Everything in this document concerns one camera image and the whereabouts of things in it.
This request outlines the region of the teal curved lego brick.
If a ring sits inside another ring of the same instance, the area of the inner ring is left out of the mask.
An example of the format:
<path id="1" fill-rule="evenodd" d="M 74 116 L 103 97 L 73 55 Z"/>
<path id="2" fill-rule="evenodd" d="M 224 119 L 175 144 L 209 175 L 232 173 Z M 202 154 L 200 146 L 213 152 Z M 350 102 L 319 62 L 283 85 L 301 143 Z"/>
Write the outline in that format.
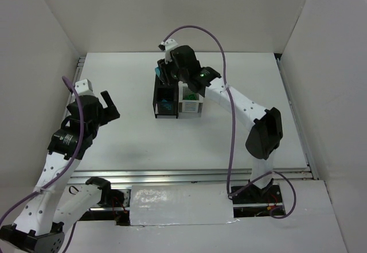
<path id="1" fill-rule="evenodd" d="M 155 74 L 156 74 L 156 76 L 157 76 L 159 79 L 161 79 L 161 78 L 162 78 L 163 74 L 162 74 L 162 71 L 161 71 L 160 67 L 156 67 L 156 68 L 155 68 Z"/>

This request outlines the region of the dark green printed lego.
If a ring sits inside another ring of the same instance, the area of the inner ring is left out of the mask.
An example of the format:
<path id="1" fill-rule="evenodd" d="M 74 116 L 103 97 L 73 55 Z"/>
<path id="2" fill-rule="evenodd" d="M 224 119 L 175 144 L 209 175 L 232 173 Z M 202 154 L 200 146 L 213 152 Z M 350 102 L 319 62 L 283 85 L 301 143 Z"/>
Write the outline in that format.
<path id="1" fill-rule="evenodd" d="M 189 91 L 186 91 L 184 94 L 183 94 L 183 100 L 198 100 L 198 96 L 196 93 L 194 92 L 189 92 Z"/>

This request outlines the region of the teal long lego brick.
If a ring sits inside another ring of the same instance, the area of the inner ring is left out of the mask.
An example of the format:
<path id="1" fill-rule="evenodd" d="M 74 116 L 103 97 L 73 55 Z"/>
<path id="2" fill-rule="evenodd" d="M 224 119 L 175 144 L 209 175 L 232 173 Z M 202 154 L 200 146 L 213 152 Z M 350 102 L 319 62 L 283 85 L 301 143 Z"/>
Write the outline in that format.
<path id="1" fill-rule="evenodd" d="M 162 99 L 159 102 L 159 112 L 167 114 L 174 112 L 174 102 Z"/>

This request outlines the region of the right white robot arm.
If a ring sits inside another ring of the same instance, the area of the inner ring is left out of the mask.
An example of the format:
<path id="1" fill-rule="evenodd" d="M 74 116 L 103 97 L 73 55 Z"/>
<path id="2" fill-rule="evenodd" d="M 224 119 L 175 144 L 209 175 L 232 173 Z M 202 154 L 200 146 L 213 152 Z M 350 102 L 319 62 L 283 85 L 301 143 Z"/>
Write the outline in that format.
<path id="1" fill-rule="evenodd" d="M 169 39 L 162 41 L 159 48 L 165 56 L 157 62 L 157 78 L 164 85 L 182 82 L 193 93 L 212 100 L 228 111 L 234 122 L 242 123 L 249 132 L 245 148 L 254 158 L 250 183 L 260 191 L 269 188 L 273 170 L 270 156 L 283 138 L 280 111 L 255 103 L 232 88 L 225 81 L 224 74 L 201 66 L 191 47 Z"/>

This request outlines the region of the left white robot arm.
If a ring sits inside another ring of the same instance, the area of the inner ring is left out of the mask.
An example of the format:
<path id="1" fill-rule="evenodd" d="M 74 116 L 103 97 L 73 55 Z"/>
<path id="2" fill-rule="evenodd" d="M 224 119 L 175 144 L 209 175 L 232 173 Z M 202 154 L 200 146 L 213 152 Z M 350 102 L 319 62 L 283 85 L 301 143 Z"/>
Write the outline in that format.
<path id="1" fill-rule="evenodd" d="M 80 95 L 67 106 L 70 114 L 52 136 L 40 179 L 15 221 L 1 227 L 1 240 L 25 252 L 59 252 L 66 232 L 90 207 L 112 207 L 114 197 L 123 196 L 106 179 L 91 177 L 81 191 L 59 204 L 99 127 L 120 117 L 109 93 L 101 96 L 106 107 L 93 94 Z"/>

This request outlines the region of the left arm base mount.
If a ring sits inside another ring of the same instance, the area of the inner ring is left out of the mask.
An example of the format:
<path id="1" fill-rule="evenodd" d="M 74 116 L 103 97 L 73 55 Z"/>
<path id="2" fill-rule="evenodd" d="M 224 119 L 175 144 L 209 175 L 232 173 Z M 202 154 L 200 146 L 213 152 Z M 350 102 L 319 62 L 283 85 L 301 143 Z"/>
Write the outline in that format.
<path id="1" fill-rule="evenodd" d="M 106 203 L 90 207 L 79 221 L 110 221 L 130 226 L 131 189 L 113 189 Z"/>

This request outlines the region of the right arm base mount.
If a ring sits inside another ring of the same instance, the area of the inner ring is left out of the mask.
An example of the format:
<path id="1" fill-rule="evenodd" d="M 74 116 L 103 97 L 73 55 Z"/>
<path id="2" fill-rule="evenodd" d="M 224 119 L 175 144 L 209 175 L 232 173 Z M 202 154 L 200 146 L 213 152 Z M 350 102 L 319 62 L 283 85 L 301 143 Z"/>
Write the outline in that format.
<path id="1" fill-rule="evenodd" d="M 278 184 L 270 183 L 264 189 L 251 185 L 233 197 L 232 202 L 234 218 L 268 217 L 271 210 L 274 216 L 285 215 Z"/>

